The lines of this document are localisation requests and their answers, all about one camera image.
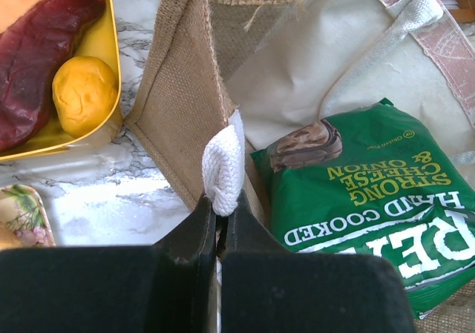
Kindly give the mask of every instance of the white rope handle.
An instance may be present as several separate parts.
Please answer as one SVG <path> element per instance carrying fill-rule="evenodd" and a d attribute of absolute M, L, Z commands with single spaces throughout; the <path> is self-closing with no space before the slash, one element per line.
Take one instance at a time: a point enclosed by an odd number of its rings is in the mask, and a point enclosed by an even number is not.
<path fill-rule="evenodd" d="M 393 25 L 335 83 L 324 97 L 319 119 L 332 114 L 332 109 L 346 89 L 368 68 L 383 59 L 395 46 L 415 30 L 433 24 L 444 15 L 437 0 L 412 0 L 400 12 Z"/>
<path fill-rule="evenodd" d="M 205 147 L 202 161 L 205 194 L 219 216 L 229 216 L 238 206 L 246 172 L 244 146 L 243 122 L 235 111 L 229 118 L 229 125 Z"/>

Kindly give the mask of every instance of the white marble surface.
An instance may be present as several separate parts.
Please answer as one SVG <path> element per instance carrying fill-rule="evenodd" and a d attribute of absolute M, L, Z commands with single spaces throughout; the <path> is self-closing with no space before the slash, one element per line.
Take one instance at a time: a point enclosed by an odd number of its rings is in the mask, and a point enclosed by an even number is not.
<path fill-rule="evenodd" d="M 114 0 L 124 112 L 139 87 L 159 3 Z M 0 186 L 13 183 L 39 192 L 57 245 L 151 244 L 189 214 L 126 129 L 98 151 L 0 164 Z"/>

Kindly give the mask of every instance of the ceramic dish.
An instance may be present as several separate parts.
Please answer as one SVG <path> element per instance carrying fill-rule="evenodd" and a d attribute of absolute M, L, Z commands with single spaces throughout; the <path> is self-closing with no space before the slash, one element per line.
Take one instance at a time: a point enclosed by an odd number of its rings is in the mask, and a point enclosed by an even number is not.
<path fill-rule="evenodd" d="M 42 199 L 31 187 L 0 188 L 0 222 L 15 233 L 25 247 L 55 246 Z"/>

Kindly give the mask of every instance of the yellow ball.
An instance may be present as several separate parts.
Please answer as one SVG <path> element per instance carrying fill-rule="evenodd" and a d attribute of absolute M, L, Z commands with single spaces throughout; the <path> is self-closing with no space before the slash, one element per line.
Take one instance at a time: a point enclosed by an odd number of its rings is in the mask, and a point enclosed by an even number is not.
<path fill-rule="evenodd" d="M 117 79 L 97 57 L 76 56 L 53 80 L 53 101 L 66 133 L 79 138 L 106 120 L 117 100 Z"/>

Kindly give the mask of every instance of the raw meat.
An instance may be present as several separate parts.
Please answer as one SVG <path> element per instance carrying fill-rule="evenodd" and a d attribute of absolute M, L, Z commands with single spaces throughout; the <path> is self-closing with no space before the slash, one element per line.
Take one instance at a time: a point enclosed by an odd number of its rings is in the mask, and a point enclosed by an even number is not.
<path fill-rule="evenodd" d="M 104 11 L 105 0 L 43 0 L 0 34 L 0 151 L 48 123 L 54 75 Z"/>

